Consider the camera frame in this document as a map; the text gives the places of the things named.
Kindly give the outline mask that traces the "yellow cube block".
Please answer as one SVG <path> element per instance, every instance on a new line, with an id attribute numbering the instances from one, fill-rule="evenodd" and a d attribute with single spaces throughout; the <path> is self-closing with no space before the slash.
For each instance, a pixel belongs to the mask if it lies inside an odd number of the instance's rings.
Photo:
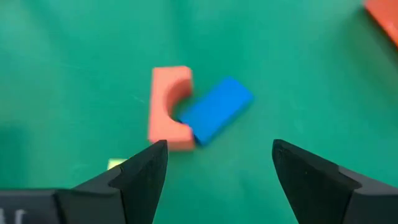
<path id="1" fill-rule="evenodd" d="M 107 170 L 110 170 L 113 167 L 118 166 L 118 165 L 122 164 L 125 161 L 126 161 L 125 159 L 109 159 L 108 160 Z"/>

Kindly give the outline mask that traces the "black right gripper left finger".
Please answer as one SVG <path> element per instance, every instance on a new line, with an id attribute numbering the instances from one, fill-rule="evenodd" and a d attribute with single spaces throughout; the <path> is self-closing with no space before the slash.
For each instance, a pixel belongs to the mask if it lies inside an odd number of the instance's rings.
<path id="1" fill-rule="evenodd" d="M 59 190 L 61 223 L 152 224 L 168 154 L 167 141 L 160 140 L 70 190 Z"/>

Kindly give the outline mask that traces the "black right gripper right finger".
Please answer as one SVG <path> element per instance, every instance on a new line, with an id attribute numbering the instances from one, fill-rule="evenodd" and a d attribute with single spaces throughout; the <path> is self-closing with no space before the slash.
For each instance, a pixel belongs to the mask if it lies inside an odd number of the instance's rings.
<path id="1" fill-rule="evenodd" d="M 282 139 L 272 160 L 299 224 L 398 224 L 398 188 Z"/>

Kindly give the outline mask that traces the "orange plastic basket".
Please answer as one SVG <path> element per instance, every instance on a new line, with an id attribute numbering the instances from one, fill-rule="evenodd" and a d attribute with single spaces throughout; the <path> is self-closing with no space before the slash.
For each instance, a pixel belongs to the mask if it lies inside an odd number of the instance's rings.
<path id="1" fill-rule="evenodd" d="M 398 0 L 366 0 L 364 6 L 398 48 Z"/>

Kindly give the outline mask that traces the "red arch block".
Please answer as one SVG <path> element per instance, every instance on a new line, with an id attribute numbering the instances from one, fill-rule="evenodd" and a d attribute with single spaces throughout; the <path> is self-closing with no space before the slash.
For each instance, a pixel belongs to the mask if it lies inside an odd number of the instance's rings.
<path id="1" fill-rule="evenodd" d="M 172 119 L 174 107 L 193 93 L 192 71 L 186 66 L 156 67 L 152 70 L 148 140 L 166 140 L 171 151 L 195 147 L 192 128 Z"/>

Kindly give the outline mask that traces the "blue rectangular block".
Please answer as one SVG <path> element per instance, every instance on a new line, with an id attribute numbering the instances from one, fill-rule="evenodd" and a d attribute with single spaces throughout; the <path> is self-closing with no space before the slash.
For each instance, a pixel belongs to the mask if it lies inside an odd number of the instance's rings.
<path id="1" fill-rule="evenodd" d="M 242 113 L 253 99 L 253 94 L 243 84 L 227 77 L 183 110 L 177 120 L 192 129 L 197 143 L 206 145 Z"/>

